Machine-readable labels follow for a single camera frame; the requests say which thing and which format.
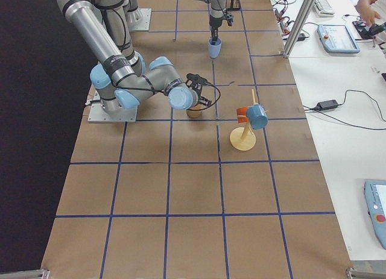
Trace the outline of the person's hand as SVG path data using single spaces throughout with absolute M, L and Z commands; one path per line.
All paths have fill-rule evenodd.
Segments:
M 360 0 L 356 5 L 357 12 L 369 26 L 374 24 L 376 19 L 381 18 L 379 13 L 371 8 L 371 4 L 371 1 Z

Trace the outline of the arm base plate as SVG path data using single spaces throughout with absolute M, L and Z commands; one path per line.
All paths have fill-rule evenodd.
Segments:
M 138 106 L 124 108 L 117 100 L 110 86 L 105 89 L 94 89 L 94 96 L 88 102 L 90 106 L 89 123 L 135 122 Z
M 138 8 L 126 15 L 131 32 L 146 32 L 150 29 L 151 9 Z

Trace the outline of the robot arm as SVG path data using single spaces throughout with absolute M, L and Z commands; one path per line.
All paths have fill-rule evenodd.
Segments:
M 204 86 L 211 85 L 207 79 L 198 74 L 182 79 L 166 57 L 145 68 L 128 26 L 131 15 L 139 12 L 136 0 L 57 0 L 57 4 L 98 59 L 112 84 L 109 93 L 121 107 L 137 107 L 157 93 L 167 96 L 170 106 L 178 110 L 213 106 L 214 102 L 201 94 Z
M 209 40 L 211 45 L 217 45 L 220 42 L 218 37 L 218 29 L 222 26 L 225 20 L 228 26 L 233 25 L 233 14 L 226 10 L 226 0 L 197 0 L 209 4 L 209 26 L 211 31 L 211 38 Z

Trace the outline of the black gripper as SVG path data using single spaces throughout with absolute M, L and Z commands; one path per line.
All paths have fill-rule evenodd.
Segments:
M 207 79 L 201 77 L 199 74 L 192 74 L 188 73 L 186 75 L 186 86 L 193 91 L 197 93 L 197 95 L 201 95 L 203 86 L 207 84 Z M 210 107 L 205 107 L 205 106 L 211 106 L 212 101 L 210 99 L 205 98 L 204 96 L 201 96 L 198 99 L 198 104 L 194 107 L 189 108 L 188 110 L 206 110 Z
M 216 45 L 218 41 L 218 29 L 222 26 L 223 21 L 231 27 L 233 25 L 233 14 L 226 10 L 210 10 L 209 25 L 211 30 L 210 44 Z

